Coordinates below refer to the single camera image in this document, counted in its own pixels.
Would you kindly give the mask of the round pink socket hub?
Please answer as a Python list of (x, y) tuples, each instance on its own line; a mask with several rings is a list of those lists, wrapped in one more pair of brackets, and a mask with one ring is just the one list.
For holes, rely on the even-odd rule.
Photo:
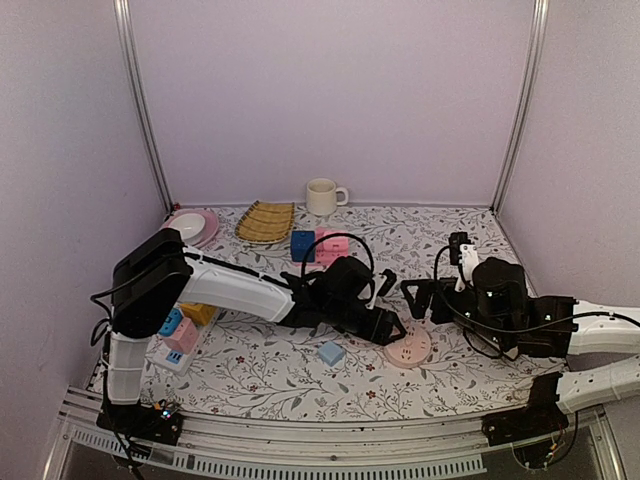
[(412, 369), (432, 353), (432, 340), (423, 326), (412, 326), (404, 338), (385, 346), (383, 353), (392, 365)]

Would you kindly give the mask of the light blue plug adapter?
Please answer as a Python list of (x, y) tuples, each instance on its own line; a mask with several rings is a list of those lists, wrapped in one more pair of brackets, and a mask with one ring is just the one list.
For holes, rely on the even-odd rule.
[(329, 367), (335, 366), (345, 356), (344, 349), (331, 341), (322, 344), (317, 353), (319, 358)]

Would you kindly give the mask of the pink power strip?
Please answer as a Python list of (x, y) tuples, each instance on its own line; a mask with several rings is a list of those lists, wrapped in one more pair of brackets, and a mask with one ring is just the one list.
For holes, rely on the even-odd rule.
[(349, 253), (349, 239), (344, 236), (336, 236), (324, 240), (314, 248), (309, 263), (316, 267), (329, 267), (336, 259), (345, 257)]

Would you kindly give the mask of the dark blue cube adapter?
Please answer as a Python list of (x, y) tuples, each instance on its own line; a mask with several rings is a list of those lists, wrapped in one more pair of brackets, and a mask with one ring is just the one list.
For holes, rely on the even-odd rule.
[(311, 230), (294, 230), (291, 233), (290, 238), (290, 256), (291, 260), (296, 263), (301, 263), (307, 250), (315, 242), (315, 232)]

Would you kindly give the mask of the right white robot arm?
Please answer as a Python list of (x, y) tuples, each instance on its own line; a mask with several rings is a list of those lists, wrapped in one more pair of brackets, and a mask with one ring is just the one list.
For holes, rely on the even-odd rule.
[(455, 323), (487, 342), (503, 359), (619, 353), (625, 360), (573, 373), (536, 377), (517, 427), (537, 436), (556, 411), (621, 400), (639, 392), (639, 312), (568, 296), (532, 297), (521, 265), (490, 257), (458, 278), (404, 280), (401, 291), (416, 319)]

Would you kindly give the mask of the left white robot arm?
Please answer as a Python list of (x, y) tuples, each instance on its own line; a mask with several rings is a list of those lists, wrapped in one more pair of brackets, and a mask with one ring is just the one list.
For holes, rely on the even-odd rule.
[(373, 259), (353, 256), (317, 271), (303, 262), (297, 274), (272, 277), (211, 257), (186, 245), (176, 230), (161, 229), (116, 264), (110, 289), (90, 297), (109, 325), (103, 387), (109, 415), (128, 434), (148, 426), (148, 412), (138, 404), (146, 349), (179, 303), (243, 312), (294, 329), (325, 324), (387, 346), (407, 334), (397, 313), (376, 304), (395, 282), (391, 270), (377, 274)]

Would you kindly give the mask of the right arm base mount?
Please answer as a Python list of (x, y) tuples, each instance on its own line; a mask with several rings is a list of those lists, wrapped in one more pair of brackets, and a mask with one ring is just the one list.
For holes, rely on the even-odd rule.
[(481, 431), (489, 445), (503, 445), (566, 429), (568, 417), (558, 406), (557, 387), (561, 377), (559, 372), (536, 377), (523, 407), (483, 416)]

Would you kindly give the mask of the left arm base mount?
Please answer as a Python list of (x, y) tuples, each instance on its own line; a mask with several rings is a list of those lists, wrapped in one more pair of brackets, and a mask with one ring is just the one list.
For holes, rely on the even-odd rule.
[(126, 438), (176, 446), (184, 421), (180, 410), (178, 403), (165, 399), (154, 405), (144, 405), (140, 401), (132, 405), (116, 405), (106, 399), (96, 425)]

